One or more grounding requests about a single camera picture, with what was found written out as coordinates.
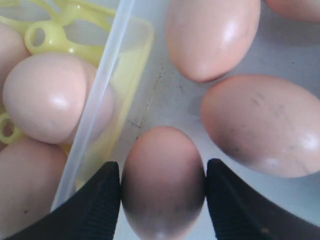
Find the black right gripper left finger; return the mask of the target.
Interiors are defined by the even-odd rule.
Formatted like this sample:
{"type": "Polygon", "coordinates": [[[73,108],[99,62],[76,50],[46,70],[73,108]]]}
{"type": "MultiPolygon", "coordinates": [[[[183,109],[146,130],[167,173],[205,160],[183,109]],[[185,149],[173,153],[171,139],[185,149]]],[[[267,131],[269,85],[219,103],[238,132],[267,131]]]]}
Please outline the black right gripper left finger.
{"type": "Polygon", "coordinates": [[[112,240],[121,204],[119,165],[108,161],[70,199],[10,240],[112,240]]]}

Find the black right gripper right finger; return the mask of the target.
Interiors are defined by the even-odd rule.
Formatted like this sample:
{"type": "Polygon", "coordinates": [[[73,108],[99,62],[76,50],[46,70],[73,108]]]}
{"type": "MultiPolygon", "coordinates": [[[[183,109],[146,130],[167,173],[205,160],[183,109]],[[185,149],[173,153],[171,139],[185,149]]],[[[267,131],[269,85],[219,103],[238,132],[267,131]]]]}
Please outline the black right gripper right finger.
{"type": "Polygon", "coordinates": [[[218,240],[318,240],[320,228],[268,200],[222,160],[207,163],[206,200],[218,240]]]}

